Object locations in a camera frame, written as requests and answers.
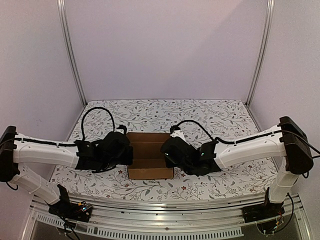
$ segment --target black bracket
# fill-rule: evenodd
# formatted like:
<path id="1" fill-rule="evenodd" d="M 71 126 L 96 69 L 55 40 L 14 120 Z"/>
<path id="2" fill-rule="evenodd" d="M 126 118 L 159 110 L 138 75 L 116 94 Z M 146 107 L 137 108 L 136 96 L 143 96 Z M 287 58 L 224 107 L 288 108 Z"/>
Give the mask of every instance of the black bracket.
<path id="1" fill-rule="evenodd" d="M 269 187 L 265 191 L 264 202 L 242 208 L 242 217 L 245 223 L 251 223 L 273 218 L 285 213 L 282 203 L 271 203 L 269 200 Z"/>
<path id="2" fill-rule="evenodd" d="M 8 126 L 0 138 L 0 144 L 16 136 L 16 127 Z M 0 182 L 9 182 L 15 175 L 20 174 L 18 164 L 14 163 L 14 140 L 4 143 L 0 147 Z"/>
<path id="3" fill-rule="evenodd" d="M 116 165 L 132 165 L 133 148 L 126 135 L 120 132 L 109 132 L 104 139 L 93 142 L 76 140 L 79 157 L 75 169 L 92 170 L 92 173 L 109 171 Z"/>
<path id="4" fill-rule="evenodd" d="M 281 127 L 281 130 L 293 132 L 308 142 L 307 135 L 290 117 L 281 117 L 278 127 Z M 284 143 L 285 147 L 286 171 L 300 175 L 305 174 L 312 169 L 314 161 L 308 144 L 289 132 L 283 132 L 280 141 Z"/>
<path id="5" fill-rule="evenodd" d="M 67 189 L 60 184 L 57 186 L 60 190 L 60 201 L 49 205 L 49 213 L 60 216 L 63 219 L 73 219 L 88 223 L 92 214 L 92 207 L 86 209 L 82 208 L 82 205 L 70 202 Z"/>
<path id="6" fill-rule="evenodd" d="M 117 127 L 116 129 L 123 130 L 123 135 L 126 135 L 128 131 L 125 125 L 119 125 L 119 127 Z"/>

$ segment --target metal extrusion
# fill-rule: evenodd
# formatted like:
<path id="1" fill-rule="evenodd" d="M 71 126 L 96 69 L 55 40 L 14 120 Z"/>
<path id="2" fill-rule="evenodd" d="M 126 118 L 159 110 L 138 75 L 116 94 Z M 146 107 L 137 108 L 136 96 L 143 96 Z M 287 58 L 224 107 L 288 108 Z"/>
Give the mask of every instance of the metal extrusion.
<path id="1" fill-rule="evenodd" d="M 66 47 L 66 51 L 68 54 L 71 70 L 72 70 L 72 75 L 73 79 L 75 82 L 75 86 L 77 89 L 77 92 L 79 94 L 81 103 L 83 106 L 86 106 L 88 101 L 85 96 L 85 92 L 80 80 L 80 75 L 76 63 L 76 58 L 74 55 L 74 50 L 72 47 L 71 43 L 71 38 L 70 38 L 70 33 L 69 33 L 69 27 L 68 27 L 68 21 L 67 21 L 67 13 L 66 13 L 66 7 L 65 7 L 65 0 L 57 0 L 58 4 L 58 11 L 59 11 L 59 16 L 60 16 L 60 22 L 61 22 L 61 27 L 62 27 L 62 33 L 63 33 L 63 38 L 64 38 L 64 43 Z"/>
<path id="2" fill-rule="evenodd" d="M 265 21 L 264 21 L 264 30 L 263 30 L 263 36 L 262 36 L 262 41 L 261 41 L 261 46 L 259 50 L 259 56 L 258 60 L 256 62 L 256 66 L 254 69 L 254 74 L 252 78 L 252 82 L 250 85 L 250 90 L 245 102 L 245 105 L 248 106 L 248 108 L 251 106 L 251 103 L 253 101 L 255 91 L 257 88 L 259 76 L 261 73 L 261 69 L 263 66 L 265 54 L 266 54 L 266 49 L 268 45 L 268 39 L 270 35 L 270 29 L 271 29 L 271 23 L 272 23 L 272 17 L 274 13 L 274 6 L 275 6 L 275 0 L 268 0 L 267 3 L 267 8 L 266 8 L 266 16 L 265 16 Z"/>
<path id="3" fill-rule="evenodd" d="M 299 196 L 293 194 L 292 197 L 295 214 L 303 214 Z M 76 223 L 75 231 L 80 234 L 114 240 L 204 240 L 243 236 L 242 227 L 255 223 L 245 223 L 241 209 L 262 203 L 264 194 L 231 197 L 227 201 L 214 199 L 189 202 L 141 202 L 70 194 L 70 200 L 85 200 L 93 204 L 90 222 Z M 286 198 L 283 206 L 284 215 L 289 216 L 291 201 Z M 40 198 L 35 196 L 30 207 L 33 220 L 57 228 L 63 227 L 63 222 L 48 213 L 48 206 Z M 31 220 L 28 224 L 31 227 L 35 223 Z M 307 224 L 299 227 L 306 235 L 310 232 Z M 23 240 L 28 239 L 28 234 L 25 234 Z"/>
<path id="4" fill-rule="evenodd" d="M 253 115 L 252 111 L 250 110 L 250 108 L 247 105 L 245 105 L 245 108 L 248 111 L 248 114 L 250 115 L 250 117 L 251 117 L 254 125 L 256 126 L 256 128 L 258 129 L 259 132 L 261 132 L 262 128 L 259 125 L 259 123 L 257 122 L 257 120 L 256 120 L 255 116 Z M 273 161 L 273 164 L 275 166 L 276 171 L 279 172 L 280 166 L 278 166 L 277 161 L 275 160 L 274 157 L 271 157 L 271 158 L 272 158 L 272 161 Z"/>

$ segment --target cardboard flap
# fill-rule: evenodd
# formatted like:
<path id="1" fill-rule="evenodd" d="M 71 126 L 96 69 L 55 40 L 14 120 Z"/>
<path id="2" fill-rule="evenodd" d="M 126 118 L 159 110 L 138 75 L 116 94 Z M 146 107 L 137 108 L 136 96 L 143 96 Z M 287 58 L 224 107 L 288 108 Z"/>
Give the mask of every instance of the cardboard flap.
<path id="1" fill-rule="evenodd" d="M 170 138 L 170 133 L 128 132 L 126 137 L 133 142 L 164 143 Z"/>
<path id="2" fill-rule="evenodd" d="M 164 159 L 135 159 L 129 169 L 159 169 L 166 168 Z"/>
<path id="3" fill-rule="evenodd" d="M 165 159 L 160 142 L 131 142 L 133 159 Z"/>

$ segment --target wall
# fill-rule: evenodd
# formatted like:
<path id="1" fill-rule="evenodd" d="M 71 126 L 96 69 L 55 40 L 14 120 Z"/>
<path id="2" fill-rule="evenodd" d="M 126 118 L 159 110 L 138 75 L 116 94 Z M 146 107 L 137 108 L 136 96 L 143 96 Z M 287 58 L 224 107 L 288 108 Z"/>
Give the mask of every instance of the wall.
<path id="1" fill-rule="evenodd" d="M 276 1 L 263 68 L 251 110 L 267 128 L 290 116 L 320 149 L 320 2 Z M 320 236 L 320 160 L 299 193 L 313 236 Z"/>
<path id="2" fill-rule="evenodd" d="M 88 100 L 241 99 L 267 1 L 68 0 Z"/>
<path id="3" fill-rule="evenodd" d="M 82 110 L 60 26 L 57 1 L 0 2 L 0 132 L 65 140 Z M 48 177 L 52 166 L 33 165 Z M 0 184 L 0 239 L 17 240 L 32 196 Z"/>

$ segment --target cable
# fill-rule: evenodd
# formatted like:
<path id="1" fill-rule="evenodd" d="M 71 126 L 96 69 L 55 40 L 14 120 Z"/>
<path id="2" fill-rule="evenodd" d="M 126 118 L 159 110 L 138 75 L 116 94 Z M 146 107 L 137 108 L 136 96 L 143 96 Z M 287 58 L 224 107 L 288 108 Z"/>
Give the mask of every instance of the cable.
<path id="1" fill-rule="evenodd" d="M 11 189 L 14 190 L 14 191 L 17 191 L 18 188 L 19 188 L 18 185 L 16 185 L 16 188 L 13 188 L 7 181 L 6 181 L 5 183 L 7 184 L 7 186 L 8 186 L 9 188 L 11 188 Z"/>
<path id="2" fill-rule="evenodd" d="M 21 141 L 22 138 L 20 138 L 20 137 L 15 137 L 15 138 L 7 139 L 7 140 L 3 141 L 2 143 L 0 143 L 0 148 L 1 148 L 4 144 L 6 144 L 6 143 L 8 143 L 8 142 L 10 142 L 10 141 L 15 141 L 15 140 Z"/>
<path id="3" fill-rule="evenodd" d="M 110 171 L 110 170 L 112 170 L 112 169 L 115 169 L 115 168 L 117 167 L 117 166 L 113 166 L 113 167 L 111 167 L 111 168 L 108 168 L 109 165 L 110 165 L 110 163 L 108 163 L 108 165 L 106 166 L 106 169 L 104 169 L 104 170 L 92 171 L 92 173 L 93 173 L 93 174 L 101 174 L 101 173 L 108 172 L 108 171 Z"/>
<path id="4" fill-rule="evenodd" d="M 80 240 L 79 236 L 78 236 L 77 233 L 75 232 L 74 228 L 73 228 L 72 226 L 70 226 L 69 222 L 68 222 L 65 218 L 63 218 L 62 216 L 60 216 L 60 214 L 59 214 L 53 207 L 51 207 L 51 210 L 53 210 L 53 211 L 55 212 L 55 215 L 57 215 L 57 216 L 64 222 L 64 231 L 65 231 L 65 233 L 66 233 L 66 230 L 67 230 L 67 228 L 66 228 L 66 225 L 67 225 L 67 226 L 71 229 L 72 233 L 75 235 L 76 239 L 77 239 L 77 240 Z M 70 237 L 68 234 L 66 234 L 66 236 L 67 236 L 69 239 L 74 240 L 74 239 L 73 239 L 72 237 Z"/>
<path id="5" fill-rule="evenodd" d="M 85 123 L 85 118 L 86 116 L 93 110 L 96 110 L 96 109 L 101 109 L 101 110 L 104 110 L 106 111 L 110 117 L 111 117 L 111 121 L 112 121 L 112 126 L 113 126 L 113 131 L 116 130 L 116 125 L 115 125 L 115 120 L 114 120 L 114 117 L 112 116 L 111 112 L 104 108 L 104 107 L 101 107 L 101 106 L 96 106 L 96 107 L 93 107 L 91 109 L 89 109 L 88 111 L 86 111 L 86 113 L 83 115 L 82 117 L 82 120 L 81 120 L 81 134 L 82 134 L 82 141 L 84 141 L 86 139 L 86 136 L 85 136 L 85 128 L 84 128 L 84 123 Z"/>
<path id="6" fill-rule="evenodd" d="M 289 220 L 286 222 L 286 224 L 285 224 L 281 229 L 279 229 L 278 231 L 276 230 L 274 233 L 279 233 L 279 232 L 281 232 L 283 229 L 285 229 L 285 228 L 289 225 L 289 223 L 290 223 L 291 219 L 292 219 L 292 218 L 293 218 L 293 216 L 294 216 L 294 211 L 295 211 L 295 204 L 294 204 L 294 200 L 292 199 L 292 197 L 290 196 L 290 194 L 289 194 L 289 193 L 287 193 L 287 196 L 290 198 L 290 200 L 291 200 L 291 204 L 292 204 L 292 211 L 291 211 L 290 218 L 289 218 Z"/>
<path id="7" fill-rule="evenodd" d="M 42 141 L 42 140 L 37 140 L 32 138 L 24 138 L 24 139 L 21 138 L 20 141 L 35 143 L 35 144 L 46 144 L 46 145 L 52 145 L 57 147 L 76 147 L 77 146 L 77 144 L 75 143 L 59 143 L 59 142 L 53 142 L 53 141 Z"/>
<path id="8" fill-rule="evenodd" d="M 312 159 L 317 159 L 317 158 L 320 158 L 320 155 L 317 155 L 317 156 L 313 156 Z M 302 174 L 302 176 L 307 179 L 309 177 L 309 171 L 305 174 Z"/>
<path id="9" fill-rule="evenodd" d="M 195 120 L 183 120 L 183 121 L 179 122 L 176 126 L 178 127 L 179 125 L 181 125 L 183 123 L 186 123 L 186 122 L 191 122 L 191 123 L 197 124 L 209 136 L 209 138 L 212 141 L 214 140 L 213 137 L 209 134 L 209 132 L 207 130 L 205 130 L 205 128 Z M 228 144 L 228 145 L 235 144 L 235 143 L 240 144 L 240 143 L 251 141 L 251 140 L 254 140 L 254 139 L 257 139 L 257 138 L 262 138 L 262 137 L 266 137 L 266 136 L 269 136 L 269 135 L 272 135 L 272 134 L 278 134 L 278 133 L 288 133 L 288 134 L 295 135 L 297 138 L 299 138 L 301 141 L 303 141 L 305 144 L 307 144 L 312 150 L 314 150 L 317 154 L 319 154 L 319 156 L 315 156 L 315 157 L 313 157 L 313 159 L 320 158 L 320 150 L 318 150 L 314 146 L 312 146 L 307 140 L 305 140 L 299 134 L 297 134 L 297 133 L 295 133 L 293 131 L 288 131 L 288 130 L 277 130 L 277 131 L 274 131 L 274 132 L 267 132 L 267 133 L 264 133 L 264 134 L 261 134 L 261 135 L 250 136 L 250 137 L 243 138 L 243 139 L 236 140 L 236 141 L 226 141 L 226 140 L 221 139 L 220 137 L 216 137 L 215 140 L 218 140 L 219 142 L 221 142 L 223 144 Z"/>
<path id="10" fill-rule="evenodd" d="M 212 141 L 214 141 L 214 138 L 210 135 L 210 133 L 199 122 L 197 122 L 195 120 L 183 120 L 183 121 L 179 122 L 176 126 L 179 127 L 179 125 L 181 125 L 183 123 L 187 123 L 187 122 L 197 124 L 209 136 L 209 138 Z"/>

